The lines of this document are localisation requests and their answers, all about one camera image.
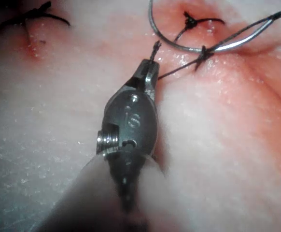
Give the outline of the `right arm needle driver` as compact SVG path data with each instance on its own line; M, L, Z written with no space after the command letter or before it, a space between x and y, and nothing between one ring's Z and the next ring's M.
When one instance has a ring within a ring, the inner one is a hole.
M97 136L97 153L110 148L130 148L151 156L157 141L155 103L137 90L116 92L107 102Z

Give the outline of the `right arm needle driver jaw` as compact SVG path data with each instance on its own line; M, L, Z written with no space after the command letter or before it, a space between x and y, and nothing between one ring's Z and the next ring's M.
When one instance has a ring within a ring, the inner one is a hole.
M155 97L155 88L158 80L159 73L159 64L157 62L153 62L149 65L148 73L145 76L145 87L144 93L147 94L150 98Z
M126 81L125 86L144 91L147 81L150 81L152 62L143 59L134 74Z

